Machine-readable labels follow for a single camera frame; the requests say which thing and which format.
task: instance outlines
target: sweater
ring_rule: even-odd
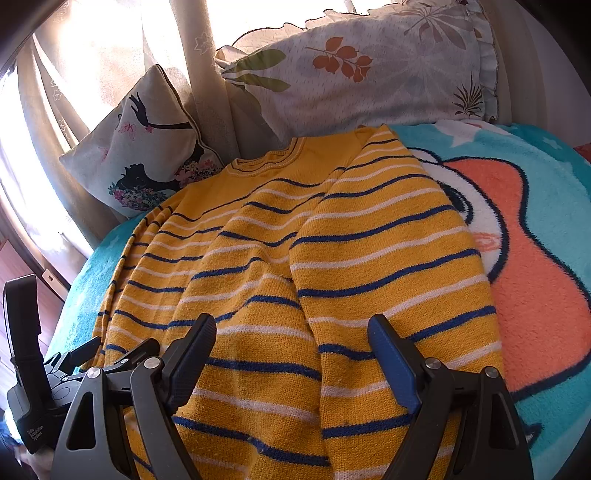
[[[235,160],[150,212],[123,253],[91,364],[148,337],[164,350],[202,312],[215,318],[211,356],[173,417],[204,480],[379,479],[411,417],[369,347],[375,313],[449,368],[502,371],[474,240],[386,126]],[[132,414],[126,423],[152,478]]]

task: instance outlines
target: screw head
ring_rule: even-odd
[[[499,376],[499,371],[495,367],[486,367],[484,373],[490,378],[496,378]]]
[[[102,370],[99,367],[92,367],[88,370],[88,372],[86,372],[86,376],[88,378],[96,378],[100,375],[100,372]]]
[[[430,368],[431,370],[437,370],[441,368],[441,361],[437,358],[433,358],[432,356],[430,356],[429,358],[425,359],[425,365],[427,366],[427,368]]]
[[[157,356],[151,356],[144,362],[144,367],[146,368],[156,368],[160,365],[160,358]]]

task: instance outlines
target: blue gripper pad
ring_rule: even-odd
[[[415,414],[422,403],[417,392],[417,377],[396,347],[388,329],[394,331],[386,317],[371,317],[368,323],[368,341],[396,401],[406,407],[410,414]]]

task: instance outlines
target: curtain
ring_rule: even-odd
[[[40,222],[35,206],[43,199],[25,186],[30,182],[25,173],[11,169],[18,164],[13,158],[18,154],[5,151],[0,155],[4,164],[0,180],[25,230],[43,254],[67,272],[64,277],[72,278],[92,248],[124,220],[86,192],[63,168],[59,156],[92,131],[152,65],[158,63],[167,72],[204,141],[224,163],[236,157],[255,158],[281,145],[243,91],[222,79],[216,49],[257,28],[279,28],[285,22],[303,27],[327,8],[366,14],[368,8],[384,3],[67,0],[17,57],[17,95],[24,136],[33,146],[31,162],[36,157],[38,173],[52,190],[44,195],[56,200],[51,205],[59,211]],[[43,246],[46,238],[53,238],[50,249]]]

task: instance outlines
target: pillow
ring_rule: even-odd
[[[437,3],[408,1],[369,15],[327,10],[299,33],[293,25],[255,30],[216,57],[249,54],[227,65],[222,77],[250,94],[282,142],[358,125],[482,119],[483,35],[464,5]],[[496,58],[493,63],[494,89]]]
[[[89,193],[127,217],[222,169],[160,65],[60,161]]]

